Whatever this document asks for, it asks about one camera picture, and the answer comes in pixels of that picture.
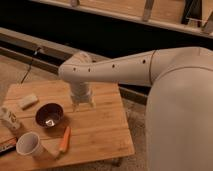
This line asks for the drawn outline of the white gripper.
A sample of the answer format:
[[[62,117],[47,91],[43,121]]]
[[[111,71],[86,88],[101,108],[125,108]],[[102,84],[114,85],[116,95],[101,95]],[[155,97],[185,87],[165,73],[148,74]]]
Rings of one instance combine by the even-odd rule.
[[[95,106],[92,89],[89,83],[71,83],[70,97],[72,100],[73,111],[76,111],[78,106],[82,103],[88,103],[91,107]]]

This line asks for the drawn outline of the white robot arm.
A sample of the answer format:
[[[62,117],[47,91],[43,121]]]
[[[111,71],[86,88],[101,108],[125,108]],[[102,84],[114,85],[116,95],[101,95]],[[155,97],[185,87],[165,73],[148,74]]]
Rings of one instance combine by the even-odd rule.
[[[152,50],[93,63],[78,52],[58,69],[75,104],[91,97],[90,82],[150,88],[146,105],[149,171],[213,171],[213,50]]]

